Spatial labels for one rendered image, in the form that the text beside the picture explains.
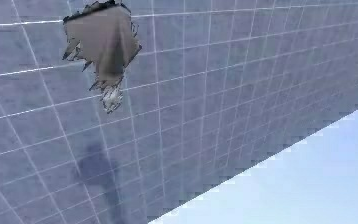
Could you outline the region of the grey-brown ragged hanging cloth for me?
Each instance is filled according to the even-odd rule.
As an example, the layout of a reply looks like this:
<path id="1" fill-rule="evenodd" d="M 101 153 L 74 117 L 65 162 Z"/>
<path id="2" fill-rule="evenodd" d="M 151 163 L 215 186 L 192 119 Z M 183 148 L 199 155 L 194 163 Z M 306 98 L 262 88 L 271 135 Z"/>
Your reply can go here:
<path id="1" fill-rule="evenodd" d="M 95 1 L 63 19 L 67 47 L 63 60 L 84 60 L 86 70 L 95 66 L 89 90 L 99 90 L 107 114 L 122 103 L 121 83 L 125 70 L 142 50 L 138 26 L 122 0 Z"/>

